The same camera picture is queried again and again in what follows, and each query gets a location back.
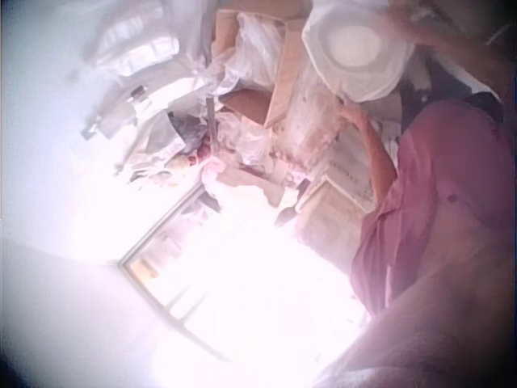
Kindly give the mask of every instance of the box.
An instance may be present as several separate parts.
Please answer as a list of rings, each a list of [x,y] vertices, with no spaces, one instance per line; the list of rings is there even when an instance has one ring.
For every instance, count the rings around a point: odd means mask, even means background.
[[[301,30],[305,25],[305,19],[301,18],[301,0],[233,0],[217,11],[214,54],[235,47],[239,30],[237,15],[241,12],[274,19],[285,26],[275,89],[272,93],[250,89],[232,91],[219,100],[236,113],[270,128],[286,116],[305,50],[301,41]]]
[[[330,182],[321,184],[299,211],[296,238],[337,269],[350,274],[364,211]]]

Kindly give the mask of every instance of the packaging material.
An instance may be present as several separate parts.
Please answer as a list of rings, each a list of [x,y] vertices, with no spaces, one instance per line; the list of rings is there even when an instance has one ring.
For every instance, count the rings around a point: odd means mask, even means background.
[[[398,84],[414,45],[376,27],[376,2],[319,2],[302,38],[317,73],[336,95],[380,99]]]
[[[190,155],[203,144],[203,138],[208,132],[205,120],[194,116],[175,117],[168,113],[169,121],[178,135],[183,139],[185,147],[179,151],[180,155]]]
[[[284,26],[285,38],[272,93],[242,89],[220,97],[220,101],[227,108],[266,129],[285,117],[291,100],[301,55],[304,52],[301,30],[305,20],[299,18],[300,11],[301,3],[298,0],[233,0],[216,14],[216,40],[212,45],[214,57],[236,47],[239,36],[238,16],[241,13],[259,16],[263,20]]]
[[[239,202],[264,203],[277,209],[282,204],[284,188],[259,178],[250,172],[228,167],[223,162],[215,160],[204,168],[202,181],[211,196],[217,199],[224,209],[233,206],[234,199]]]
[[[227,150],[234,150],[238,161],[248,166],[261,166],[269,158],[271,132],[252,120],[232,112],[218,112],[217,136]]]
[[[281,156],[308,171],[319,162],[339,131],[335,101],[305,56],[284,128],[277,133]]]
[[[364,211],[329,182],[313,192],[299,211],[296,239],[349,274]]]
[[[284,42],[281,24],[274,20],[241,13],[233,56],[225,63],[225,85],[238,82],[246,89],[272,92]]]
[[[126,162],[126,167],[133,171],[163,167],[185,148],[185,141],[178,135],[164,111],[147,123],[142,132],[144,135]]]
[[[179,52],[160,0],[130,2],[101,32],[90,59],[95,68],[129,77]]]

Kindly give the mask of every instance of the hand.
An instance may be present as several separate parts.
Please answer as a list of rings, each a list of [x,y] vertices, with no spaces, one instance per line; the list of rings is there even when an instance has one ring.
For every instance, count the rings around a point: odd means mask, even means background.
[[[351,101],[347,101],[345,105],[341,99],[338,99],[338,113],[341,117],[355,125],[358,130],[365,129],[370,122],[368,114],[360,105]]]
[[[416,44],[421,40],[421,31],[411,21],[411,13],[408,8],[390,8],[379,13],[379,16],[380,25],[388,34]]]

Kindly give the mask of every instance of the plastic bag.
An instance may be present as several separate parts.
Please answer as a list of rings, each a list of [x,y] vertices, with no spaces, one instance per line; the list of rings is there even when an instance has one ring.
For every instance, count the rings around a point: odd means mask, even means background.
[[[271,150],[269,131],[243,116],[241,136],[237,140],[235,150],[241,155],[244,164],[248,166],[263,164]]]
[[[180,155],[189,155],[203,144],[203,138],[208,132],[204,120],[194,116],[175,117],[169,113],[169,121],[185,142],[185,147],[179,151]]]
[[[161,169],[178,152],[185,142],[178,135],[164,112],[156,115],[143,130],[149,135],[141,139],[141,145],[128,157],[127,168],[133,171]]]
[[[273,91],[284,34],[270,20],[245,13],[237,19],[240,29],[235,53],[225,64],[222,84],[229,89],[240,81],[245,88]]]
[[[159,0],[129,5],[99,37],[91,63],[109,73],[129,77],[179,52],[179,42],[168,28]]]
[[[267,162],[271,151],[271,134],[267,129],[229,112],[217,113],[216,119],[219,143],[228,150],[235,150],[240,162],[248,166],[261,166]]]

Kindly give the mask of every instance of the clutter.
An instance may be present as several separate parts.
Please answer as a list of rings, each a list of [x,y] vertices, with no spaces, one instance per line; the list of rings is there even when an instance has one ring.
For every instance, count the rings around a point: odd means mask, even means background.
[[[309,171],[336,138],[340,122],[335,95],[305,57],[287,119],[277,132],[276,150],[289,162]]]
[[[145,0],[117,10],[116,19],[100,34],[90,59],[98,69],[130,77],[149,66],[170,60],[179,52],[160,0]]]
[[[171,121],[178,125],[186,141]],[[129,183],[148,180],[158,186],[175,186],[191,167],[211,155],[209,144],[206,124],[201,119],[177,118],[162,111],[143,125],[121,170],[130,174]]]
[[[169,112],[168,116],[175,131],[185,142],[185,147],[179,151],[179,154],[190,155],[199,149],[203,144],[204,136],[208,132],[206,122],[194,116],[175,117],[172,112]]]
[[[377,29],[374,3],[319,2],[302,32],[317,73],[336,95],[380,99],[398,84],[414,45]]]
[[[275,75],[275,87],[272,92],[242,89],[231,91],[220,97],[220,101],[226,107],[263,125],[266,129],[285,117],[291,100],[299,62],[304,50],[301,42],[301,29],[305,21],[296,19],[300,10],[301,5],[297,0],[283,2],[233,0],[228,6],[219,9],[216,14],[216,40],[212,46],[214,58],[229,49],[236,48],[239,37],[239,15],[260,17],[262,21],[281,25],[285,31],[284,42],[280,50],[280,62]],[[267,51],[269,53],[277,52],[272,49]],[[225,90],[231,88],[231,82],[226,84],[221,82],[221,86],[223,85]]]
[[[234,150],[237,161],[247,166],[262,166],[271,151],[271,133],[246,117],[240,119],[232,112],[218,112],[217,136],[220,145]]]

